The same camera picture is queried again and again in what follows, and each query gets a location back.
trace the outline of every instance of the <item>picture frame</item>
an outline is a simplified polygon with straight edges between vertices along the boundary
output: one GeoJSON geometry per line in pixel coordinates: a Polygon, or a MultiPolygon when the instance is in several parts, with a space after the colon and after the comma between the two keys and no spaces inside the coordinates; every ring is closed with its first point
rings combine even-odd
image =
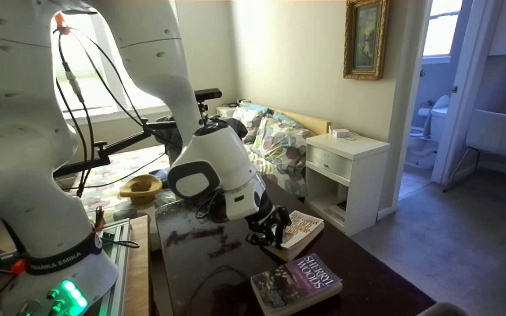
{"type": "Polygon", "coordinates": [[[378,80],[383,75],[390,0],[348,0],[343,76],[378,80]]]}

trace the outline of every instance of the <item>doorway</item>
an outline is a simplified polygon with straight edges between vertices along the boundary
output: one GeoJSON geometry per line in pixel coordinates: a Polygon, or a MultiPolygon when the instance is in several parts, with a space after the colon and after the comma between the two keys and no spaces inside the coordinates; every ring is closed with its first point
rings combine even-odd
{"type": "Polygon", "coordinates": [[[471,0],[431,0],[399,199],[433,180],[440,157],[471,0]]]}

